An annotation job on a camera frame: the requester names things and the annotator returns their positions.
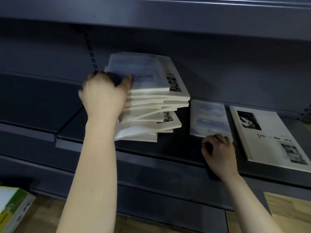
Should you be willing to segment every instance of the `box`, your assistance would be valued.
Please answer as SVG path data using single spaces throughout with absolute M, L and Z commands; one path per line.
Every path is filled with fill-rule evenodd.
M 13 232 L 34 199 L 21 188 L 0 186 L 0 233 Z

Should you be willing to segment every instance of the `hand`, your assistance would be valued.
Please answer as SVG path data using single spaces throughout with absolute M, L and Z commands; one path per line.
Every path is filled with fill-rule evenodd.
M 115 87 L 105 72 L 91 73 L 83 82 L 83 90 L 79 90 L 88 120 L 101 120 L 115 125 L 124 108 L 131 81 L 132 77 L 127 76 Z
M 212 154 L 206 149 L 204 144 L 206 142 L 213 145 Z M 201 151 L 209 167 L 223 182 L 239 176 L 235 149 L 229 137 L 223 137 L 220 134 L 205 137 L 202 140 Z

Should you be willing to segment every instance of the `wooden floor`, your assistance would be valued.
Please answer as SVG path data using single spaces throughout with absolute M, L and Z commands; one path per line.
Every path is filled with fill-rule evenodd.
M 273 218 L 285 233 L 311 232 L 311 202 L 265 193 Z M 14 233 L 55 233 L 65 202 L 37 196 Z M 229 233 L 241 233 L 236 216 L 226 211 Z M 115 233 L 186 233 L 178 227 L 117 216 Z

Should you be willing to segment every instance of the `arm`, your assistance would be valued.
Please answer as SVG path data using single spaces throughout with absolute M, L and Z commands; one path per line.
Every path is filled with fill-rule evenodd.
M 204 144 L 206 142 L 213 145 L 212 154 L 208 153 Z M 230 139 L 220 134 L 208 136 L 202 141 L 201 151 L 209 167 L 226 185 L 242 232 L 283 233 L 279 225 L 239 175 L 235 149 Z
M 79 91 L 88 114 L 76 174 L 57 233 L 112 233 L 117 207 L 114 133 L 131 78 L 115 87 L 103 73 L 93 73 Z

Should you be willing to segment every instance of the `forearm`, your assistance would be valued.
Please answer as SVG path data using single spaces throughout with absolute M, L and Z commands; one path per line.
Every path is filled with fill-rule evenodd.
M 57 233 L 111 233 L 117 203 L 113 123 L 88 121 L 76 174 Z
M 283 233 L 241 176 L 224 181 L 243 233 Z

